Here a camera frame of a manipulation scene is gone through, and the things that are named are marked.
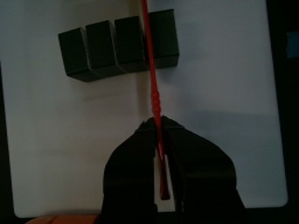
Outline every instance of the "white surface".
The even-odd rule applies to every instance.
[[[0,3],[0,59],[17,216],[101,206],[112,150],[151,116],[147,73],[68,78],[57,34],[139,14],[137,1]],[[287,202],[265,1],[152,0],[175,9],[181,57],[159,70],[163,114],[231,156],[247,207]],[[159,210],[173,209],[159,202]]]

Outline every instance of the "white board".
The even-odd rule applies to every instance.
[[[149,0],[175,10],[176,68],[157,71],[163,114],[231,156],[245,207],[287,202],[264,0]],[[99,212],[104,165],[151,117],[148,73],[89,84],[64,74],[57,34],[140,15],[137,1],[0,3],[0,60],[19,217]],[[156,200],[159,211],[173,202]]]

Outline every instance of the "black block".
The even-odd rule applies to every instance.
[[[116,56],[128,73],[148,70],[145,62],[144,34],[139,17],[120,18],[116,26]]]
[[[180,52],[173,10],[151,12],[149,23],[153,39],[155,67],[176,67]]]
[[[109,21],[89,24],[87,29],[89,67],[103,78],[124,74],[117,65],[115,27]]]
[[[65,74],[71,78],[85,82],[100,79],[89,70],[84,30],[77,28],[60,33],[59,40]]]

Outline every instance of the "red line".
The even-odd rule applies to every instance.
[[[153,122],[156,127],[157,136],[157,152],[159,152],[159,167],[160,167],[160,198],[161,200],[168,200],[169,191],[167,184],[167,173],[165,173],[165,161],[164,161],[164,137],[163,137],[163,122],[161,122],[161,105],[160,105],[160,94],[156,84],[155,75],[155,51],[153,51],[153,41],[152,32],[149,25],[147,1],[141,0],[143,14],[144,14],[144,35],[148,51],[148,66],[151,73],[151,98],[152,98],[152,112],[153,112]]]

